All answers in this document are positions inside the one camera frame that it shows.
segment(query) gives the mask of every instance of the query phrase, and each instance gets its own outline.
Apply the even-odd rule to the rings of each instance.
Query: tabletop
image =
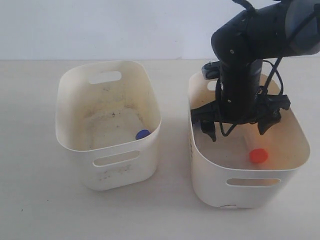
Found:
[[[162,115],[162,152],[151,178],[108,191],[79,182],[56,139],[55,107],[61,76],[93,62],[0,61],[0,239],[319,238],[320,58],[286,58],[279,67],[309,161],[269,204],[228,210],[203,203],[191,182],[188,84],[207,59],[139,61]]]

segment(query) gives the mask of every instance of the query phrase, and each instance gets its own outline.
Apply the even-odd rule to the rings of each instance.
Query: handle cutout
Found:
[[[100,72],[89,79],[91,84],[101,84],[119,81],[122,78],[121,72],[119,71],[103,71]]]
[[[281,182],[280,179],[247,179],[247,178],[232,178],[226,181],[230,186],[235,187],[271,187]]]
[[[96,167],[104,167],[110,164],[121,163],[127,160],[136,159],[139,157],[140,151],[128,151],[117,155],[101,157],[93,161],[93,165]]]
[[[207,85],[209,91],[215,91],[216,90],[216,83],[217,81],[210,81]]]

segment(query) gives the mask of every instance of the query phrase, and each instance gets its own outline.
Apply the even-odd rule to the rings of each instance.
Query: black cable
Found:
[[[274,76],[275,72],[277,71],[277,68],[279,67],[280,65],[280,62],[283,58],[283,55],[284,55],[284,51],[287,49],[287,47],[289,47],[289,45],[291,44],[291,42],[295,39],[295,37],[301,32],[301,30],[311,22],[311,20],[313,20],[317,14],[319,14],[318,12],[316,11],[313,11],[311,14],[309,14],[309,16],[307,16],[299,25],[298,27],[293,31],[293,33],[291,34],[291,36],[288,38],[288,40],[286,41],[286,44],[285,46],[283,47],[282,49],[282,53],[281,53],[281,56],[276,60],[268,78],[266,79],[265,81],[265,85],[263,87],[263,90],[262,90],[262,94],[266,95],[267,94],[267,91],[268,91],[268,87],[269,87],[269,84],[271,82],[271,79],[272,77]]]
[[[274,65],[272,62],[270,62],[270,61],[268,61],[268,60],[263,60],[263,61],[264,61],[265,63],[270,64],[273,68],[275,67],[275,65]],[[283,83],[282,78],[281,78],[281,76],[280,76],[280,74],[279,74],[279,72],[278,72],[277,69],[275,70],[275,74],[277,75],[277,77],[278,77],[278,79],[279,79],[279,82],[280,82],[280,86],[281,86],[281,90],[280,90],[279,95],[283,95],[283,94],[284,94],[284,83]]]

